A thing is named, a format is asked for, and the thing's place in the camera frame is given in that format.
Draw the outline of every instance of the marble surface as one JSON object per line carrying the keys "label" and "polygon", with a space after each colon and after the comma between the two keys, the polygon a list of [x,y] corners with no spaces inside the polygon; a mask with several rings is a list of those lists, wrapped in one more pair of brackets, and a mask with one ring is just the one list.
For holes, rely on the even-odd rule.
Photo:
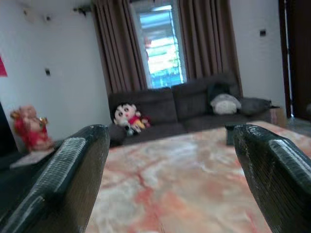
{"label": "marble surface", "polygon": [[[311,157],[311,138],[264,122]],[[225,129],[109,151],[86,233],[270,233]]]}

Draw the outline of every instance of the stuffed toy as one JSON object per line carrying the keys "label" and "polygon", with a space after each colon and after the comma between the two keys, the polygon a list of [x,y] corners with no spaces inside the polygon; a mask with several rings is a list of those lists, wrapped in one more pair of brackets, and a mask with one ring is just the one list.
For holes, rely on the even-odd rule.
{"label": "stuffed toy", "polygon": [[140,112],[137,111],[134,104],[126,103],[119,105],[116,108],[114,117],[114,123],[116,125],[124,126],[126,127],[125,129],[130,129],[137,133],[140,133],[142,129],[150,127],[149,120],[141,117]]}
{"label": "stuffed toy", "polygon": [[220,94],[210,103],[213,112],[218,115],[235,114],[241,108],[241,103],[229,94]]}
{"label": "stuffed toy", "polygon": [[46,118],[38,118],[35,108],[32,105],[22,106],[11,113],[14,119],[14,127],[17,134],[22,138],[27,149],[49,150],[54,143],[49,138],[46,125]]}

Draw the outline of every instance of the curtain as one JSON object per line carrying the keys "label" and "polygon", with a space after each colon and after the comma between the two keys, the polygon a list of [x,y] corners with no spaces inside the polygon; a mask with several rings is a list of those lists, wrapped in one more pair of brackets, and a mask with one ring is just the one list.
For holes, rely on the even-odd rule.
{"label": "curtain", "polygon": [[128,0],[95,0],[93,17],[107,93],[147,89]]}
{"label": "curtain", "polygon": [[177,2],[187,78],[233,71],[241,87],[229,0]]}

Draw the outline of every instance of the sofa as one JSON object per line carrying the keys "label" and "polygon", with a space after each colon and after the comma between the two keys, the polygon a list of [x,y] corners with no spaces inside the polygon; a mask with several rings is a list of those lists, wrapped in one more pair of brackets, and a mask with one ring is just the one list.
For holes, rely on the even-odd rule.
{"label": "sofa", "polygon": [[[242,103],[243,114],[215,115],[210,110],[211,87],[222,84]],[[109,126],[110,147],[130,145],[149,140],[222,127],[225,124],[246,123],[254,120],[271,122],[269,100],[241,98],[233,73],[222,73],[188,81],[171,88],[150,89],[129,93],[115,93],[108,97],[111,119],[120,104],[135,104],[151,127],[138,135],[127,136],[126,130],[115,124]]]}

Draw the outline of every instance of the red decoration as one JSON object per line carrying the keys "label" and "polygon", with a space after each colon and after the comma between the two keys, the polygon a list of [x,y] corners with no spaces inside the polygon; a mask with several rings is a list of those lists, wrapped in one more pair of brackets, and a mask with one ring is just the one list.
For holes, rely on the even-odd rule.
{"label": "red decoration", "polygon": [[8,75],[6,74],[4,64],[3,64],[2,60],[1,60],[1,56],[0,56],[0,77],[1,76],[7,77]]}

